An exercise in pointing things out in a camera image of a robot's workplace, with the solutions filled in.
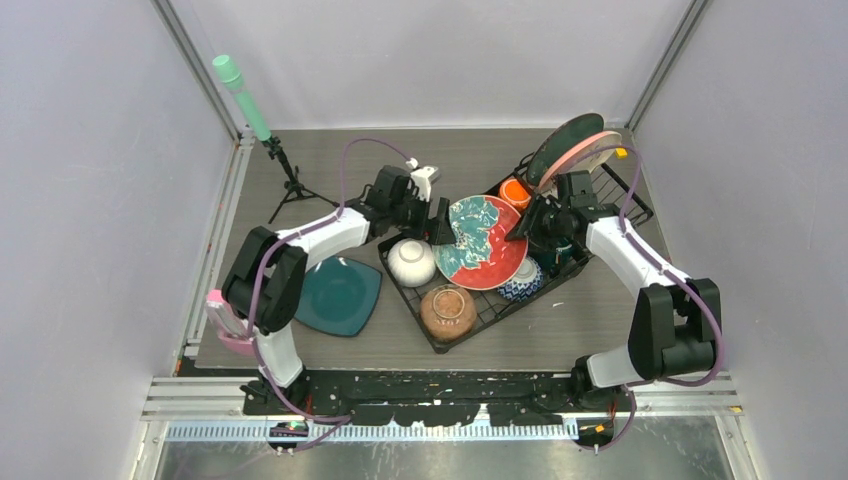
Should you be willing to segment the pink box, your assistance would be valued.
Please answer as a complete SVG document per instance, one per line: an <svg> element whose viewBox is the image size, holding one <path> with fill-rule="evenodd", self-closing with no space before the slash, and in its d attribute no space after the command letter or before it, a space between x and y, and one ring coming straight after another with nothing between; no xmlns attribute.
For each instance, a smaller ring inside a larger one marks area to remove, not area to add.
<svg viewBox="0 0 848 480"><path fill-rule="evenodd" d="M204 311L214 325L217 338L226 349L244 357L254 356L247 321L234 313L220 290L211 290L206 295Z"/></svg>

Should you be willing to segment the aluminium frame rail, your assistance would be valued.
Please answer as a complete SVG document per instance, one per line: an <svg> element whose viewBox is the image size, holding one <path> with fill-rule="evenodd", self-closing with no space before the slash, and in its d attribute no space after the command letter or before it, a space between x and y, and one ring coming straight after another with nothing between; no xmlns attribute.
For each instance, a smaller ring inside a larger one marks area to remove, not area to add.
<svg viewBox="0 0 848 480"><path fill-rule="evenodd" d="M322 438L326 442L425 442L496 440L575 440L578 423L589 413L558 413L550 424L520 426L510 420L497 426L488 406L462 414L445 426L428 426L422 420L405 421L396 414L378 425L346 425L338 430L295 414L247 414L240 391L242 377L161 378L151 384L142 410L144 422L162 423L162 436L176 441L277 441L277 425L304 427L300 441ZM637 386L633 390L636 413L642 417L739 416L743 410L729 377L700 387L668 384Z"/></svg>

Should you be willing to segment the pink cream plate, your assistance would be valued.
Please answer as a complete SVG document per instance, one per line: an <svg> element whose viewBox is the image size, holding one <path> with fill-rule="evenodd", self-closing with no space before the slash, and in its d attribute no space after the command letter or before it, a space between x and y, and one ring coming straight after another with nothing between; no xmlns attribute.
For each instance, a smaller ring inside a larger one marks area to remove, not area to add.
<svg viewBox="0 0 848 480"><path fill-rule="evenodd" d="M622 140L622 135L616 131L602 131L582 140L547 168L534 192L549 192L555 187L554 176L557 174L572 171L592 173L610 158L620 157L620 151L624 149Z"/></svg>

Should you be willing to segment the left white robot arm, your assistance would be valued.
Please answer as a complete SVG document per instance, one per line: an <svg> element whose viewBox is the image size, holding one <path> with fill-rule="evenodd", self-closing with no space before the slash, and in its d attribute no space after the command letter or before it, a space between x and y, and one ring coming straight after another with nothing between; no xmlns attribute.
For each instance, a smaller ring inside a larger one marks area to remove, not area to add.
<svg viewBox="0 0 848 480"><path fill-rule="evenodd" d="M290 326L306 273L391 228L432 246L455 243L448 199L441 198L437 213L430 213L439 177L435 166L407 170L386 165L359 197L320 219L280 232L259 226L248 233L225 278L222 297L246 319L260 372L271 384L268 400L280 412L298 412L307 398L305 385L296 380L303 362Z"/></svg>

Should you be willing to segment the cream bowl red rim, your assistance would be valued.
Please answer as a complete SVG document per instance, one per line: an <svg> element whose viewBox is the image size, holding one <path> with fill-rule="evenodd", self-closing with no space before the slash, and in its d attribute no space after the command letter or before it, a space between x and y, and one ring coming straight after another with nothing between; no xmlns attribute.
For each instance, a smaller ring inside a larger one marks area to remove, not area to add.
<svg viewBox="0 0 848 480"><path fill-rule="evenodd" d="M432 248L421 240L403 239L389 250L388 269L402 287L423 286L436 273Z"/></svg>

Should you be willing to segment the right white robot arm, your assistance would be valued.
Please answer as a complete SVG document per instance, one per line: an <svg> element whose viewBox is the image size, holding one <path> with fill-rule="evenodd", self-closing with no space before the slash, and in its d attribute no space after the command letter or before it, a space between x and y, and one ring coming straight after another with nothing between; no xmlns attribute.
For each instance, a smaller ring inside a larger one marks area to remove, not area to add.
<svg viewBox="0 0 848 480"><path fill-rule="evenodd" d="M557 198L534 195L507 240L568 240L602 260L635 300L626 343L575 362L574 403L591 411L611 389L656 380L685 387L711 382L724 361L717 285L667 262L616 205L598 200L588 172L560 175L556 184Z"/></svg>

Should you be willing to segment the black wire dish rack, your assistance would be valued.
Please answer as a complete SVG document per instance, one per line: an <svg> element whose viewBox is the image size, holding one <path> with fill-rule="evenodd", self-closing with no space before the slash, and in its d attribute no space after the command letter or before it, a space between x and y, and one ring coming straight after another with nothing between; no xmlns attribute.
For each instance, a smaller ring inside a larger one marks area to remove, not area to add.
<svg viewBox="0 0 848 480"><path fill-rule="evenodd" d="M432 349L438 354L444 354L448 352L451 348L461 344L462 342L472 338L474 335L482 332L486 328L495 325L499 321L507 318L508 316L518 312L522 308L530 305L533 301L541 298L546 293L554 290L562 283L574 278L577 276L585 267L590 259L590 255L586 249L577 249L573 247L572 256L564 266L564 268L559 272L557 276L551 277L547 274L544 274L544 282L541 288L530 296L528 299L520 302L511 302L503 298L496 292L496 288L492 290L468 290L475 301L476 309L477 309L477 320L474 325L472 331L465 336L459 338L458 340L452 342L439 342L436 341L426 330L423 324L423 321L420 317L420 301L421 299L432 289L439 287L445 284L452 284L449 282L437 269L434 277L425 285L415 288L407 288L402 287L394 276L390 273L388 269L388 253L389 250L399 241L403 239L412 239L407 237L405 234L400 233L388 240L381 242L378 246L378 251L380 254L380 261L385 268L389 278L392 283L400 293L401 297L404 299L404 302L411 312L412 318L417 322L419 328L424 334L425 338L430 343Z"/></svg>

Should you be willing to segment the blue floral plate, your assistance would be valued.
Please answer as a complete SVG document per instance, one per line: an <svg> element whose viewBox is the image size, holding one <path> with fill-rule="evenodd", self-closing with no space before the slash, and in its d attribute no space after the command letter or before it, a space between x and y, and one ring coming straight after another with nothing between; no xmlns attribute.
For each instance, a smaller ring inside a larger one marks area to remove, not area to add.
<svg viewBox="0 0 848 480"><path fill-rule="evenodd" d="M526 181L538 186L543 175L566 152L581 141L600 133L605 125L602 115L594 112L574 117L554 130L530 157Z"/></svg>

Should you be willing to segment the green microphone on tripod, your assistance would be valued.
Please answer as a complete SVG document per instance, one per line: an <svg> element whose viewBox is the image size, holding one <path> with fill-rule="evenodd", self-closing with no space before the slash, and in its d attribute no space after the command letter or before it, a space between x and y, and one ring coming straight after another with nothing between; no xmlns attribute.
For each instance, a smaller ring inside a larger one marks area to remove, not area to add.
<svg viewBox="0 0 848 480"><path fill-rule="evenodd" d="M252 94L248 91L241 69L231 56L222 54L212 60L212 67L225 89L231 94L247 125L265 148L271 160L283 169L285 194L271 214L268 223L273 223L284 205L298 201L319 199L337 207L338 203L307 188L299 178L299 168L293 166L284 151L281 140L271 132Z"/></svg>

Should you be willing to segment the brown speckled bowl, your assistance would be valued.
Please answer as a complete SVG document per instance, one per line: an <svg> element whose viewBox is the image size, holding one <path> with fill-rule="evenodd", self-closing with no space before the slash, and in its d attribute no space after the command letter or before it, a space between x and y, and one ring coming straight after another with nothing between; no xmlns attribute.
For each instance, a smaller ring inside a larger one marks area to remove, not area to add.
<svg viewBox="0 0 848 480"><path fill-rule="evenodd" d="M425 330L439 342L452 342L470 333L477 309L470 292L452 284L430 290L420 301Z"/></svg>

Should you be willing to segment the teal square plate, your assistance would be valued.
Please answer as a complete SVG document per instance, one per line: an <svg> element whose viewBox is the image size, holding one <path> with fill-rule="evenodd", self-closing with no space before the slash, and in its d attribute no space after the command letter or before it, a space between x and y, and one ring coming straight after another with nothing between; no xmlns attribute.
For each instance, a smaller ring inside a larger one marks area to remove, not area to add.
<svg viewBox="0 0 848 480"><path fill-rule="evenodd" d="M306 273L295 319L327 335L355 337L373 314L381 283L382 273L367 264L328 258Z"/></svg>

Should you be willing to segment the orange mug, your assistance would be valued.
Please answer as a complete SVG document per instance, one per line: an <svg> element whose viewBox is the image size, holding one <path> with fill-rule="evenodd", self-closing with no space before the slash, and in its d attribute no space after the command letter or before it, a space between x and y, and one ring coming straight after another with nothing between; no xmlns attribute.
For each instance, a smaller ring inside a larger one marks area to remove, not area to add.
<svg viewBox="0 0 848 480"><path fill-rule="evenodd" d="M524 212L529 206L532 195L515 177L502 181L498 187L498 197L518 212Z"/></svg>

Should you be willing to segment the blue white patterned bowl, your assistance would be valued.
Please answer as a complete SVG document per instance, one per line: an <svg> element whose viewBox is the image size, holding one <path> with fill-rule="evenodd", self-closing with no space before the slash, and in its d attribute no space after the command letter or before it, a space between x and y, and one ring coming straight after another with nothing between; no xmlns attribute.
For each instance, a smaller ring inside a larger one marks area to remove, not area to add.
<svg viewBox="0 0 848 480"><path fill-rule="evenodd" d="M540 265L532 258L525 257L516 273L496 292L511 302L520 302L536 293L544 282Z"/></svg>

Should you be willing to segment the red plate blue flower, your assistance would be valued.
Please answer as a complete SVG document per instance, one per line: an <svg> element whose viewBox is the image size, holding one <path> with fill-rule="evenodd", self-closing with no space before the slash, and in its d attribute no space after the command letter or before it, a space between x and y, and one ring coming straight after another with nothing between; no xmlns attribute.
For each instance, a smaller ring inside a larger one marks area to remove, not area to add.
<svg viewBox="0 0 848 480"><path fill-rule="evenodd" d="M528 241L507 238L521 215L505 200L491 195L463 198L449 207L448 220L455 242L435 245L433 255L449 282L467 290L492 290L519 270Z"/></svg>

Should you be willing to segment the dark green mug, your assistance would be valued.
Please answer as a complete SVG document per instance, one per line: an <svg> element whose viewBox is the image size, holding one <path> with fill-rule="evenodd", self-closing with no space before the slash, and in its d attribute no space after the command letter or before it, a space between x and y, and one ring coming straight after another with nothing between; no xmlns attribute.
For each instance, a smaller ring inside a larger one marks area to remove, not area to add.
<svg viewBox="0 0 848 480"><path fill-rule="evenodd" d="M557 239L545 244L530 243L528 254L548 276L554 277L572 256L573 245L568 239Z"/></svg>

